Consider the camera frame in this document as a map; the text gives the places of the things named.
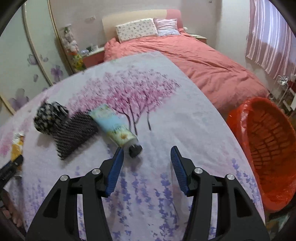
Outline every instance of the wall socket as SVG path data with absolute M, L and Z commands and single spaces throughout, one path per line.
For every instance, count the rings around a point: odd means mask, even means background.
M 90 16 L 90 17 L 86 18 L 85 21 L 90 22 L 90 21 L 95 20 L 95 19 L 96 19 L 96 16 L 93 15 L 93 16 Z

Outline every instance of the floral bedsheet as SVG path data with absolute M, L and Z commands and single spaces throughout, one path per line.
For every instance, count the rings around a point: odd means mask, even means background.
M 137 133 L 143 151 L 125 160 L 114 193 L 103 200 L 113 240 L 181 240 L 192 198 L 181 192 L 170 162 L 178 146 L 184 157 L 211 175 L 234 174 L 264 211 L 252 170 L 231 130 L 211 102 L 169 59 L 159 52 L 127 56 L 71 76 L 42 92 L 0 128 L 0 165 L 10 159 L 13 133 L 26 134 L 23 177 L 7 190 L 22 211 L 28 229 L 42 201 L 58 178 L 85 175 L 113 156 L 116 146 L 103 134 L 61 161 L 54 140 L 37 132 L 33 118 L 47 99 L 76 110 L 109 104 Z M 82 197 L 78 197 L 80 236 L 85 237 Z M 215 236 L 217 197 L 209 239 Z

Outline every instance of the floral pillow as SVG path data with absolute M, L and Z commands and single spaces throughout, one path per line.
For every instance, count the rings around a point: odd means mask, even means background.
M 120 43 L 140 37 L 157 36 L 152 18 L 141 19 L 115 26 Z
M 180 35 L 177 28 L 177 19 L 157 19 L 154 18 L 158 36 Z

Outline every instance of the pink duvet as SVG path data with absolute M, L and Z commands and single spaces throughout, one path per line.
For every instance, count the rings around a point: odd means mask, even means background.
M 181 35 L 143 37 L 105 45 L 104 61 L 149 51 L 160 51 L 178 66 L 224 116 L 244 100 L 266 97 L 258 78 L 238 63 L 181 31 Z

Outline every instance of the hand cream tube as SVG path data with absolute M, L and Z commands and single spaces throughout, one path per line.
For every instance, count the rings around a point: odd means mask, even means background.
M 101 129 L 129 155 L 134 158 L 142 151 L 138 138 L 125 126 L 122 120 L 115 115 L 107 104 L 102 104 L 89 112 Z

